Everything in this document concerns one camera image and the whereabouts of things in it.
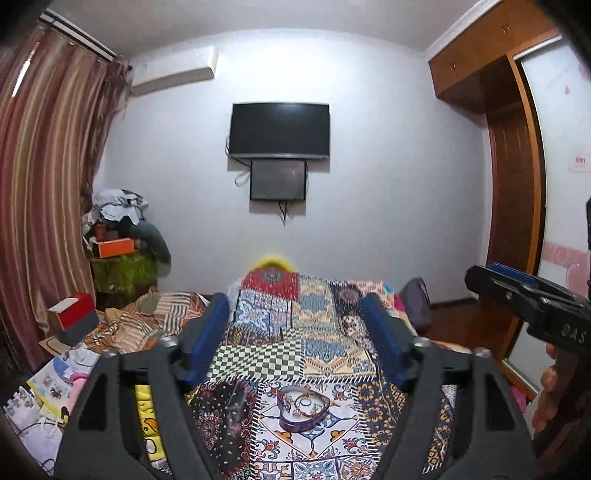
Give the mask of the right hand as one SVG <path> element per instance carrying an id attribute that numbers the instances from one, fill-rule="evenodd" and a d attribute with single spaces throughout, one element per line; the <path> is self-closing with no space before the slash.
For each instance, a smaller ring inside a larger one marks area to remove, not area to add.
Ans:
<path id="1" fill-rule="evenodd" d="M 556 416 L 558 403 L 553 394 L 557 390 L 558 380 L 559 376 L 555 365 L 548 367 L 541 376 L 542 391 L 538 396 L 531 422 L 535 432 L 543 431 L 548 422 Z"/>

